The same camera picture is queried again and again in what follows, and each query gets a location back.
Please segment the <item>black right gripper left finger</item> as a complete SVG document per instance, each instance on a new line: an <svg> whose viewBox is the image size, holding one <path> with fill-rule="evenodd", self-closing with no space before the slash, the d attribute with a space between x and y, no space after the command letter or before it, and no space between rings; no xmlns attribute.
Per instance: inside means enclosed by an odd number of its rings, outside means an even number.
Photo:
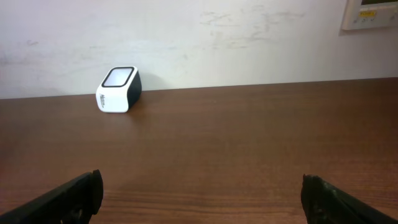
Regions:
<svg viewBox="0 0 398 224"><path fill-rule="evenodd" d="M1 223L89 223L103 195L101 173L94 170L2 214Z"/></svg>

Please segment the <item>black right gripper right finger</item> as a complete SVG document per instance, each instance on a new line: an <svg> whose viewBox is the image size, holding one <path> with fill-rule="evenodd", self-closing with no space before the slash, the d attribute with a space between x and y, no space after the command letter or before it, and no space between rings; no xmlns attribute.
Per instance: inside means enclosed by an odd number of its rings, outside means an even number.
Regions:
<svg viewBox="0 0 398 224"><path fill-rule="evenodd" d="M308 224L397 224L317 175L303 175L301 203Z"/></svg>

